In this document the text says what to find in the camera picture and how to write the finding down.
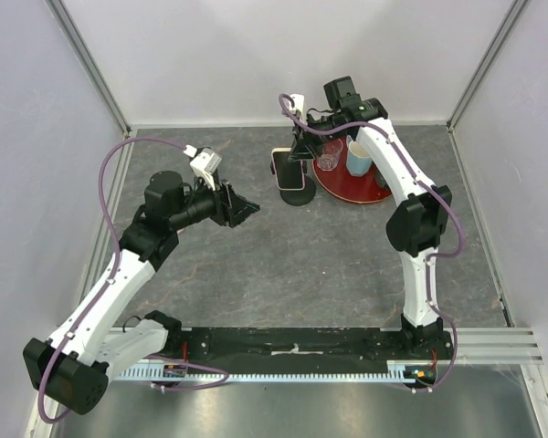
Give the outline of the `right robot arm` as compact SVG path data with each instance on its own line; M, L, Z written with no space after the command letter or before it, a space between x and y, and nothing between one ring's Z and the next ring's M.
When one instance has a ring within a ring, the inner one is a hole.
M323 89L330 112L318 119L306 113L302 95L279 96L284 115L294 124L290 157L318 158L323 143L347 136L370 156L396 205L386 233L404 272L400 348L408 358L421 359L443 332L443 318L437 313L436 258L452 194L421 171L395 133L385 107L378 99L362 99L351 77L337 78Z

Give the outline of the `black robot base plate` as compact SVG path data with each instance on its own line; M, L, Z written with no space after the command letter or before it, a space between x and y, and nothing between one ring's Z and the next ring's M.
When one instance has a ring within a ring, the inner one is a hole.
M231 372L382 372L389 360L452 358L443 332L414 341L379 328L191 328L167 341L162 354Z

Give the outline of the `black round-base phone stand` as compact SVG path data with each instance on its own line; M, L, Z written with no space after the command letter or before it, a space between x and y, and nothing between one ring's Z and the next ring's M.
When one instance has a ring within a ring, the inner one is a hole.
M303 206L309 203L316 194L316 185L314 180L307 175L306 162L301 162L303 172L305 174L305 188L300 191L281 191L279 188L280 198L287 204L292 206Z

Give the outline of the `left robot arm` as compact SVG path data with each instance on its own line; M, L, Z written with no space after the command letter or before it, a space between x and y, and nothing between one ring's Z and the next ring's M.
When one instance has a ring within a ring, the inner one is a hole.
M153 311L113 340L106 336L129 302L179 244L179 231L210 219L220 226L242 224L259 206L223 181L215 186L183 181L178 172L154 174L144 202L114 245L109 265L92 290L49 338L32 338L23 358L41 399L77 414L90 412L109 382L139 360L171 359L182 348L182 324Z

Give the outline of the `pink-cased smartphone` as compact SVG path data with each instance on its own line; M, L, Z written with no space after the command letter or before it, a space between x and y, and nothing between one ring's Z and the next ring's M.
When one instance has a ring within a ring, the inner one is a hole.
M305 174L300 161L290 160L291 148L274 148L270 168L281 191L300 191L305 188Z

